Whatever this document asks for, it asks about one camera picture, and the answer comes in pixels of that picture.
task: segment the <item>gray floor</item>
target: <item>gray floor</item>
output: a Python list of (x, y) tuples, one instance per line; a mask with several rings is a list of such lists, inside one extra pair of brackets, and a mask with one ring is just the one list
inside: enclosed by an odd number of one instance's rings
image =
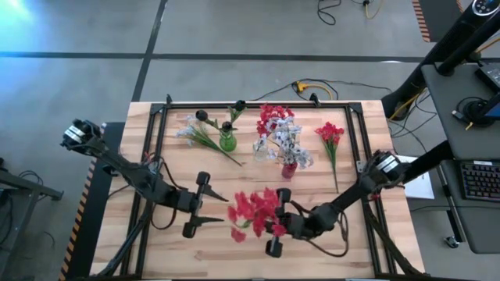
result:
[[(0, 2), (0, 52), (144, 53), (159, 3)], [(423, 56), (432, 48), (422, 40), (410, 0), (386, 0), (380, 15), (371, 21), (365, 20), (359, 5), (346, 0), (332, 13), (337, 25), (329, 27), (317, 19), (313, 0), (169, 0), (155, 53)], [(486, 56), (500, 56), (500, 45)], [(415, 66), (153, 60), (141, 101), (162, 101), (166, 94), (176, 101), (256, 98), (306, 77), (395, 89)], [(140, 68), (140, 59), (0, 58), (0, 155), (13, 173), (33, 169), (46, 185), (65, 191), (60, 202), (42, 201), (37, 206), (23, 246), (9, 265), (11, 276), (57, 278), (90, 161), (61, 148), (61, 136), (73, 118), (95, 123), (124, 121)], [(337, 89), (344, 100), (379, 99), (386, 94), (364, 87), (338, 85)], [(270, 99), (296, 98), (293, 92), (284, 91)], [(427, 99), (423, 107), (433, 110), (432, 101)], [(415, 112), (408, 128), (428, 116)], [(438, 118), (416, 134), (426, 149), (445, 138)], [(411, 136), (394, 143), (403, 155), (423, 154)], [(410, 208), (415, 205), (410, 201)], [(430, 274), (498, 279), (500, 255), (476, 255), (466, 244), (452, 250), (442, 243), (451, 234), (444, 212), (414, 212), (412, 218)], [(55, 237), (54, 249), (44, 230)]]

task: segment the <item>wooden tabletop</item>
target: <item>wooden tabletop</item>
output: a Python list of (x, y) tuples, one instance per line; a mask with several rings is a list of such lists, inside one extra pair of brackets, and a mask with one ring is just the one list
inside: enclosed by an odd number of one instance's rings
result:
[[(392, 150), (382, 104), (379, 101), (361, 102), (372, 150)], [(120, 151), (124, 157), (133, 162), (141, 160), (150, 104), (138, 102), (130, 105)], [(211, 119), (217, 118), (219, 123), (230, 118), (225, 109), (206, 111)], [(194, 109), (169, 110), (162, 156), (178, 184), (188, 187), (191, 191), (196, 191), (196, 176), (199, 171), (206, 171), (212, 176), (210, 183), (214, 191), (230, 200), (230, 203), (223, 203), (204, 197), (204, 205), (200, 215), (225, 219), (227, 206), (233, 204), (234, 193), (238, 191), (249, 193), (254, 190), (263, 190), (265, 187), (290, 188), (293, 199), (306, 208), (331, 201), (337, 197), (330, 160), (314, 130), (326, 121), (345, 128), (346, 120), (343, 110), (335, 108), (294, 110), (295, 124), (302, 126), (301, 146), (309, 149), (314, 159), (314, 165), (307, 169), (298, 169), (291, 180), (285, 180), (281, 177), (279, 163), (271, 160), (257, 162), (253, 159), (252, 143), (258, 138), (255, 129), (255, 123), (259, 119), (258, 109), (247, 109), (235, 123), (238, 128), (235, 132), (237, 147), (230, 154), (241, 162), (243, 167), (239, 167), (216, 151), (199, 145), (190, 147), (186, 140), (175, 137), (179, 129), (186, 127), (186, 117), (194, 115), (194, 113)], [(360, 153), (364, 158), (356, 118), (354, 122)], [(213, 128), (209, 128), (209, 132), (212, 139), (218, 143), (218, 132)], [(347, 130), (341, 138), (337, 150), (337, 179), (340, 192), (349, 188), (356, 179)], [(123, 179), (115, 179), (112, 182), (111, 191), (125, 184)], [(113, 195), (108, 200), (91, 269), (92, 273), (103, 269), (124, 241), (133, 197), (134, 190), (129, 188)], [(400, 188), (385, 190), (382, 197), (391, 238), (413, 266), (423, 271), (420, 250), (404, 190)], [(157, 207), (153, 216), (155, 224), (157, 226), (166, 225), (171, 214), (172, 209)], [(178, 212), (175, 223), (169, 229), (150, 228), (143, 278), (326, 279), (373, 277), (361, 203), (357, 202), (349, 207), (346, 215), (349, 221), (350, 250), (343, 258), (326, 256), (311, 245), (303, 241), (292, 240), (290, 237), (281, 239), (284, 245), (282, 257), (271, 258), (264, 253), (265, 244), (270, 238), (269, 234), (264, 234), (261, 239), (257, 239), (250, 233), (244, 243), (237, 244), (230, 237), (229, 222), (207, 224), (198, 228), (195, 238), (183, 238), (182, 227), (188, 221), (189, 215)], [(137, 239), (132, 254), (131, 271), (134, 270), (135, 266), (138, 241), (139, 239)], [(330, 233), (324, 233), (316, 239), (316, 242), (329, 251), (340, 253), (344, 249), (339, 227)], [(382, 268), (387, 271), (380, 240), (377, 240), (377, 246)]]

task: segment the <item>pink vase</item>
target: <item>pink vase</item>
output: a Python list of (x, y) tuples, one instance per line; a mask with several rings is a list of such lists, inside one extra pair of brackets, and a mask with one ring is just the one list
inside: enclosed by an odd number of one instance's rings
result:
[(288, 164), (288, 165), (284, 165), (283, 169), (281, 170), (281, 175), (283, 176), (283, 178), (291, 179), (295, 174), (295, 170), (297, 169), (297, 166), (298, 166), (297, 162), (292, 163), (292, 164)]

